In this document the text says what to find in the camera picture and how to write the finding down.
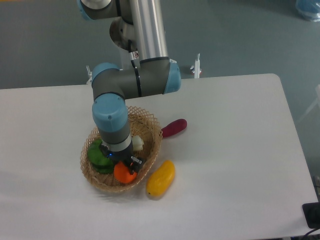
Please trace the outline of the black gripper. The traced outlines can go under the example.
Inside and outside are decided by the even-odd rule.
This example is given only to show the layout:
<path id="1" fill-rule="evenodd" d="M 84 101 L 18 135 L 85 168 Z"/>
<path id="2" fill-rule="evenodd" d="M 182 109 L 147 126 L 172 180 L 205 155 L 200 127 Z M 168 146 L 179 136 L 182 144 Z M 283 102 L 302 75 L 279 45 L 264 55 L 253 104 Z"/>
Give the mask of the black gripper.
<path id="1" fill-rule="evenodd" d="M 121 151 L 111 151 L 101 143 L 99 150 L 104 161 L 111 161 L 114 166 L 123 162 L 128 167 L 131 175 L 138 173 L 146 162 L 143 158 L 133 156 L 132 143 Z"/>

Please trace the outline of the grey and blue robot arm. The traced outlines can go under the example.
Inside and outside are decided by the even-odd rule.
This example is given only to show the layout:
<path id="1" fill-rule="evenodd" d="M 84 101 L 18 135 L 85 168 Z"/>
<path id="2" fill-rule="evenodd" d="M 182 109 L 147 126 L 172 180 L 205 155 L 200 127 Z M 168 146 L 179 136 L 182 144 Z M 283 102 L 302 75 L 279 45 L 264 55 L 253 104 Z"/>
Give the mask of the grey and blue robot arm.
<path id="1" fill-rule="evenodd" d="M 79 0 L 85 19 L 112 18 L 119 44 L 138 54 L 138 64 L 119 69 L 101 63 L 91 73 L 92 117 L 102 139 L 102 152 L 138 173 L 144 161 L 133 155 L 127 99 L 176 92 L 181 87 L 177 63 L 168 56 L 161 4 L 158 0 Z"/>

